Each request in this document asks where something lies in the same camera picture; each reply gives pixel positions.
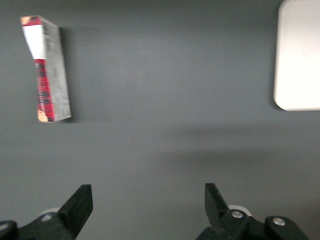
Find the white object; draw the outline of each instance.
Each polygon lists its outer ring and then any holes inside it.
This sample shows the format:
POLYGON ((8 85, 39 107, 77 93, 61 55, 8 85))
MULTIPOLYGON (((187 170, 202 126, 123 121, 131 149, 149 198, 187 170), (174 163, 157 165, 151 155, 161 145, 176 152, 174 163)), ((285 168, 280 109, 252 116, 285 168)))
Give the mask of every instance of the white object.
POLYGON ((320 110, 320 0, 281 4, 274 100, 286 111, 320 110))

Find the white label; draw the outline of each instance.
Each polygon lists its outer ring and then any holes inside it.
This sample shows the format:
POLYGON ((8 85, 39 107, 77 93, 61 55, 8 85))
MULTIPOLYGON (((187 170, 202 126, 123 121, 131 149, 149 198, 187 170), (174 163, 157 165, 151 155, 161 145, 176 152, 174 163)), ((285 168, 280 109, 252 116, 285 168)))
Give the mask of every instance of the white label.
POLYGON ((45 38, 42 25, 23 26, 22 29, 33 59, 46 59, 45 38))

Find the metal bolt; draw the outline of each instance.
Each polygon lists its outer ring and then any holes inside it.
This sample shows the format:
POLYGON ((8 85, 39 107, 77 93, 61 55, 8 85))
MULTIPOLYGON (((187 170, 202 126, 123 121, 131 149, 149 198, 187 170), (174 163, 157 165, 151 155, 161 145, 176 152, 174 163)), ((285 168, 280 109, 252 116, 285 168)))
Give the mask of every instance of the metal bolt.
POLYGON ((277 224, 279 226, 286 225, 286 222, 283 221, 281 218, 278 218, 278 217, 275 217, 272 221, 273 221, 274 224, 277 224))
POLYGON ((1 224, 1 225, 0 225, 0 231, 5 230, 7 227, 9 227, 9 224, 8 224, 8 223, 1 224))
POLYGON ((240 218, 242 218, 244 215, 243 215, 241 212, 239 212, 239 211, 233 211, 233 212, 232 212, 232 216, 233 216, 234 218, 236 218, 236 219, 240 219, 240 218))
POLYGON ((41 222, 46 222, 46 221, 49 221, 52 217, 48 214, 44 215, 43 218, 41 218, 41 222))

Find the gray surface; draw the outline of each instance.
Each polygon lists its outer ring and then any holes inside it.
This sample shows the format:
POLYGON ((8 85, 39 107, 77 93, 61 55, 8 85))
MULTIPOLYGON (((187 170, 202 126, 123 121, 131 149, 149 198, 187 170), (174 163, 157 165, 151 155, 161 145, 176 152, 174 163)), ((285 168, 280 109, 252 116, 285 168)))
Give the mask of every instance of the gray surface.
POLYGON ((320 236, 320 113, 272 100, 280 0, 0 2, 0 218, 20 225, 79 185, 79 240, 193 240, 204 185, 320 236), (19 17, 60 25, 73 120, 37 122, 19 17))

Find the cardboard box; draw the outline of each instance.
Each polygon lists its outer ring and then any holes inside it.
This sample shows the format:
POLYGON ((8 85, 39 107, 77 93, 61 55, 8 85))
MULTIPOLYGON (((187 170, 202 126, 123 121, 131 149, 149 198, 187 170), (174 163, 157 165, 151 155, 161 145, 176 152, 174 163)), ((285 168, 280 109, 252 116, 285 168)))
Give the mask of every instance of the cardboard box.
POLYGON ((68 119, 71 110, 59 27, 41 16, 20 20, 38 73, 38 121, 68 119))

